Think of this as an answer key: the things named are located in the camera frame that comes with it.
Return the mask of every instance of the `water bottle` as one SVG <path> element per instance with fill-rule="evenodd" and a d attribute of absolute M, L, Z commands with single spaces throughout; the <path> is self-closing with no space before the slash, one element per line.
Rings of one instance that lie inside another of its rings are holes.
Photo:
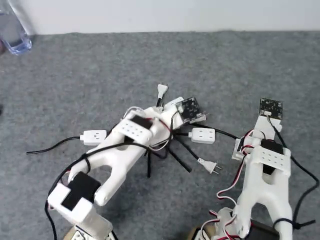
<path fill-rule="evenodd" d="M 8 0 L 0 0 L 0 39 L 14 55 L 30 50 L 32 42 Z"/>

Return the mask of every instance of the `white power outlet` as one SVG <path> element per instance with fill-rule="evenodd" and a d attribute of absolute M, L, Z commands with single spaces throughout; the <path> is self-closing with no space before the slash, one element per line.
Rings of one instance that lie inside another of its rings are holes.
<path fill-rule="evenodd" d="M 80 135 L 80 140 L 84 145 L 97 146 L 107 137 L 106 130 L 88 130 L 84 131 L 83 135 Z"/>
<path fill-rule="evenodd" d="M 189 138 L 194 143 L 213 144 L 216 140 L 216 131 L 213 128 L 194 127 L 189 132 Z"/>

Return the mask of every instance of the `white wire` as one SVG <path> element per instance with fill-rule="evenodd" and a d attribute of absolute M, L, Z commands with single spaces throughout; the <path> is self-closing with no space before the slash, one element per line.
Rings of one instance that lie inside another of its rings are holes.
<path fill-rule="evenodd" d="M 204 230 L 204 227 L 205 227 L 205 225 L 207 225 L 207 224 L 209 224 L 209 223 L 218 223 L 220 220 L 219 219 L 210 219 L 210 220 L 208 220 L 208 221 L 205 221 L 203 224 L 202 224 L 202 226 L 201 226 L 201 228 L 200 228 L 200 233 L 201 233 L 201 238 L 203 238 L 203 230 Z"/>
<path fill-rule="evenodd" d="M 127 116 L 127 114 L 131 111 L 131 110 L 133 110 L 133 109 L 135 109 L 135 110 L 139 110 L 140 112 L 143 112 L 144 110 L 141 108 L 141 107 L 139 107 L 139 106 L 131 106 L 131 107 L 129 107 L 126 111 L 125 111 L 125 113 L 124 113 L 124 115 L 123 115 L 123 119 Z"/>
<path fill-rule="evenodd" d="M 254 131 L 259 131 L 260 133 L 262 133 L 262 135 L 263 135 L 263 138 L 265 138 L 265 133 L 263 132 L 263 131 L 261 131 L 261 130 L 259 130 L 259 129 L 252 129 L 247 135 L 246 135 L 246 137 L 248 137 L 248 136 L 250 136 Z"/>
<path fill-rule="evenodd" d="M 167 144 L 169 143 L 169 141 L 170 140 L 167 140 L 166 142 L 165 142 L 165 144 L 162 146 L 162 147 L 160 147 L 160 148 L 158 148 L 158 149 L 154 149 L 154 148 L 152 148 L 151 146 L 149 146 L 149 148 L 152 150 L 152 151 L 160 151 L 161 149 L 164 149 L 166 146 L 167 146 Z"/>
<path fill-rule="evenodd" d="M 229 199 L 229 200 L 231 200 L 231 201 L 234 203 L 234 205 L 237 205 L 237 202 L 236 202 L 232 197 L 229 197 L 229 196 L 219 196 L 219 195 L 222 194 L 222 193 L 224 193 L 224 192 L 229 191 L 230 189 L 232 189 L 232 188 L 237 184 L 237 182 L 238 182 L 238 180 L 239 180 L 239 178 L 240 178 L 242 169 L 244 168 L 244 165 L 245 165 L 245 161 L 243 161 L 243 162 L 241 163 L 240 171 L 239 171 L 238 175 L 236 176 L 236 179 L 235 179 L 235 181 L 233 182 L 233 184 L 232 184 L 230 187 L 228 187 L 228 188 L 226 188 L 226 189 L 223 189 L 223 190 L 220 190 L 220 191 L 218 191 L 218 192 L 216 193 L 216 197 L 217 197 L 218 199 Z"/>
<path fill-rule="evenodd" d="M 228 221 L 228 222 L 223 226 L 223 229 L 222 229 L 224 235 L 225 235 L 229 240 L 232 240 L 232 239 L 229 237 L 229 233 L 227 234 L 227 229 L 226 229 L 226 227 L 227 227 L 228 225 L 230 225 L 230 224 L 236 219 L 236 217 L 237 217 L 237 215 L 234 215 L 234 217 L 231 218 L 231 220 Z"/>

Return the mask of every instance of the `white bracket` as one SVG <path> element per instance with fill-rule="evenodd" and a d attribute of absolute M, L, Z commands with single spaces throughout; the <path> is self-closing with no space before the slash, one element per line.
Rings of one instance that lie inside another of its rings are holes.
<path fill-rule="evenodd" d="M 234 225 L 237 234 L 244 238 L 251 226 L 251 211 L 256 203 L 266 206 L 271 220 L 292 219 L 289 204 L 289 177 L 291 174 L 291 152 L 284 148 L 284 155 L 256 146 L 246 159 L 243 189 L 234 208 Z M 264 165 L 275 168 L 271 175 L 263 172 Z M 276 229 L 281 240 L 292 240 L 292 225 L 279 222 Z"/>

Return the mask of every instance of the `red wire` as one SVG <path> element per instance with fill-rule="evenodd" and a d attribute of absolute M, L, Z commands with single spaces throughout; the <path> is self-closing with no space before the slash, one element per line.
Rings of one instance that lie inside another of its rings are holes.
<path fill-rule="evenodd" d="M 251 145 L 244 145 L 244 146 L 241 148 L 241 152 L 242 152 L 244 155 L 247 155 L 248 153 L 244 151 L 245 148 L 251 148 L 251 149 L 253 149 L 254 147 L 251 146 Z"/>
<path fill-rule="evenodd" d="M 160 123 L 162 123 L 171 133 L 171 129 L 167 126 L 167 124 L 159 118 Z"/>
<path fill-rule="evenodd" d="M 229 235 L 231 239 L 239 239 L 240 237 L 238 235 Z M 227 236 L 223 236 L 223 237 L 220 237 L 218 238 L 217 240 L 226 240 L 228 239 Z"/>

